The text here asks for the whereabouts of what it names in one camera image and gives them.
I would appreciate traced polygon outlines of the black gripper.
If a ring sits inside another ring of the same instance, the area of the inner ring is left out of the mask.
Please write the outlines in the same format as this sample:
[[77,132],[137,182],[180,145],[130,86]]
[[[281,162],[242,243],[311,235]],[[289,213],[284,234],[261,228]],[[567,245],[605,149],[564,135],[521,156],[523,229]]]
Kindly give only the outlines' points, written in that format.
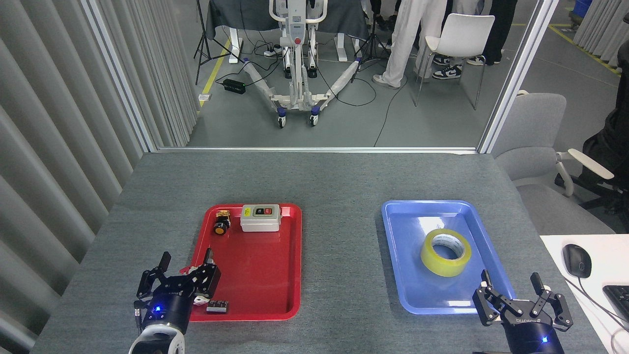
[[222,276],[213,258],[213,251],[209,247],[204,254],[203,263],[190,268],[193,292],[155,290],[151,295],[155,280],[160,282],[166,280],[165,273],[171,261],[169,252],[163,253],[156,267],[142,273],[136,296],[139,300],[153,296],[142,321],[143,330],[149,325],[167,325],[186,334],[195,297],[200,295],[208,299],[213,298]]
[[[502,322],[513,354],[563,354],[564,349],[555,330],[568,331],[573,324],[565,296],[547,289],[538,273],[532,273],[530,280],[538,299],[530,314],[516,314],[513,300],[496,290],[489,272],[483,269],[481,284],[473,294],[481,323],[489,326]],[[553,319],[548,314],[542,314],[546,304],[553,309]]]

